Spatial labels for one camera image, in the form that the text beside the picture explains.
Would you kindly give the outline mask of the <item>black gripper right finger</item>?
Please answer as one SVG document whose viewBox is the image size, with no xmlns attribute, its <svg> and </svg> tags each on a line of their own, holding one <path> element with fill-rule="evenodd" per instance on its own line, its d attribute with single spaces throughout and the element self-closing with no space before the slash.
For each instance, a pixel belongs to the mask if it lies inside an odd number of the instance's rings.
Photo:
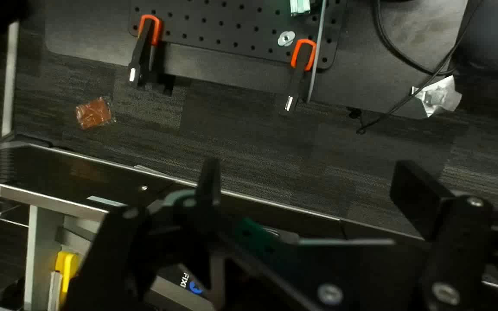
<svg viewBox="0 0 498 311">
<path fill-rule="evenodd" d="M 443 183 L 414 161 L 397 163 L 390 195 L 426 240 L 437 237 L 447 204 L 456 199 Z"/>
</svg>

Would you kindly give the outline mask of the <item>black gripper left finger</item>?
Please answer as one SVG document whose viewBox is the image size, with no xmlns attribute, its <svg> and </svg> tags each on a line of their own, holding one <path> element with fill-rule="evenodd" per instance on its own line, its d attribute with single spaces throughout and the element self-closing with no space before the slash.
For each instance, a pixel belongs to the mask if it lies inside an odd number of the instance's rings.
<svg viewBox="0 0 498 311">
<path fill-rule="evenodd" d="M 196 187 L 198 230 L 205 237 L 208 254 L 219 240 L 220 216 L 217 208 L 222 202 L 222 173 L 220 161 L 212 157 L 203 163 Z"/>
</svg>

